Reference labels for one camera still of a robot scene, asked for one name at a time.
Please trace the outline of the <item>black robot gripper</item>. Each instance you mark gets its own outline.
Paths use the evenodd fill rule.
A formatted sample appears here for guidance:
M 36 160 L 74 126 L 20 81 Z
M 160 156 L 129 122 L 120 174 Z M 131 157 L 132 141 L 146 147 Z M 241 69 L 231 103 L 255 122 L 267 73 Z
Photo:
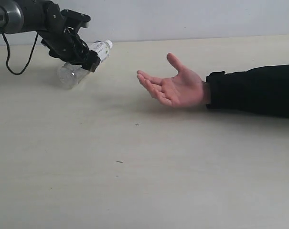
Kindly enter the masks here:
M 41 44 L 49 49 L 49 55 L 95 72 L 100 58 L 97 52 L 89 51 L 88 45 L 78 35 L 81 27 L 67 27 L 58 4 L 52 1 L 39 3 L 43 9 L 43 28 L 37 33 L 42 38 Z

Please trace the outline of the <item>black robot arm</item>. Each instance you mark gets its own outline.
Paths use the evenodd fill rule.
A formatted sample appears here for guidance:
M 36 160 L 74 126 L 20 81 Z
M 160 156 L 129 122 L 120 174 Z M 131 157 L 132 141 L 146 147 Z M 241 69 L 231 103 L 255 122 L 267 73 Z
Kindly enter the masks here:
M 51 0 L 0 0 L 0 36 L 6 43 L 6 60 L 11 55 L 6 35 L 34 31 L 51 57 L 94 72 L 101 59 L 78 35 L 90 20 L 86 14 L 61 10 Z

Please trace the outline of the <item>black-sleeved forearm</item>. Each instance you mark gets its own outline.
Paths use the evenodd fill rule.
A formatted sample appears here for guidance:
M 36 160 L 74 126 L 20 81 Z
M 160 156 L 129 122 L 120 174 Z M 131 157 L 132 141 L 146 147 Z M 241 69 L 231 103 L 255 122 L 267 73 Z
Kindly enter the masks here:
M 211 93 L 209 109 L 289 118 L 289 65 L 214 72 L 206 81 Z

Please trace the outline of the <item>person's open bare hand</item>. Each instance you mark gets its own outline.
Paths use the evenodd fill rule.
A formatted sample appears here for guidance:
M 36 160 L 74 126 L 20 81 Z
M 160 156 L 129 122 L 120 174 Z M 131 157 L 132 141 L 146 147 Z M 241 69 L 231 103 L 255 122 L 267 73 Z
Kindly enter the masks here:
M 167 54 L 167 60 L 177 70 L 174 77 L 162 79 L 140 70 L 137 71 L 140 84 L 151 97 L 173 108 L 209 104 L 211 102 L 209 84 L 202 81 L 197 73 L 183 65 L 172 53 Z

